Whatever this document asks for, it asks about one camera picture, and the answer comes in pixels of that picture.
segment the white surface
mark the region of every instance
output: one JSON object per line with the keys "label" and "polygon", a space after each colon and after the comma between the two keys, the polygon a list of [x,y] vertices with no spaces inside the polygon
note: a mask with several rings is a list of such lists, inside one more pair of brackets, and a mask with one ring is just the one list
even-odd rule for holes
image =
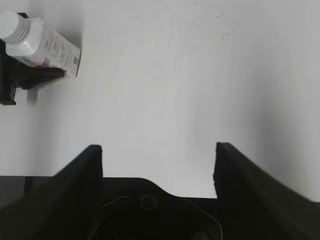
{"label": "white surface", "polygon": [[80,45],[76,79],[0,107],[0,174],[54,175],[89,144],[105,177],[215,197],[216,142],[320,201],[320,2],[7,1]]}

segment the bottle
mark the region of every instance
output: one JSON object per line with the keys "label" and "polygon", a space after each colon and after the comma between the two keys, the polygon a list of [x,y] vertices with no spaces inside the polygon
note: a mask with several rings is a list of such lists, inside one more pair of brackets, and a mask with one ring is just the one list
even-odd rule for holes
{"label": "bottle", "polygon": [[78,73],[81,50],[39,18],[23,18],[7,11],[0,15],[0,39],[5,52],[34,68],[60,68],[68,77]]}

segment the black holder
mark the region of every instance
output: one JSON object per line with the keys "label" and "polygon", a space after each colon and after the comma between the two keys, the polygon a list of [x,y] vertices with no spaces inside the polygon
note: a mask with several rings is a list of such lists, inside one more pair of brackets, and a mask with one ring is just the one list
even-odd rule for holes
{"label": "black holder", "polygon": [[16,105],[16,88],[30,90],[47,81],[62,78],[57,67],[29,67],[6,54],[6,43],[0,40],[0,104]]}

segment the white plastic cap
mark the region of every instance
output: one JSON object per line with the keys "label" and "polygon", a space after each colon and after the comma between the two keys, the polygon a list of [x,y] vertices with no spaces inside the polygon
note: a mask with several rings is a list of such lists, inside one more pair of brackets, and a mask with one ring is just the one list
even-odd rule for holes
{"label": "white plastic cap", "polygon": [[29,21],[13,11],[0,15],[0,39],[15,45],[22,42],[30,30]]}

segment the bottle label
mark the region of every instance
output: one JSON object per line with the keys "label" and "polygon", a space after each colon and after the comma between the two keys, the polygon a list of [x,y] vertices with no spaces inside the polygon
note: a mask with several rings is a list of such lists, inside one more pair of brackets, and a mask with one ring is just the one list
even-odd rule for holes
{"label": "bottle label", "polygon": [[60,68],[68,77],[77,76],[81,50],[63,36],[44,25],[38,49],[34,54],[16,57],[34,68]]}

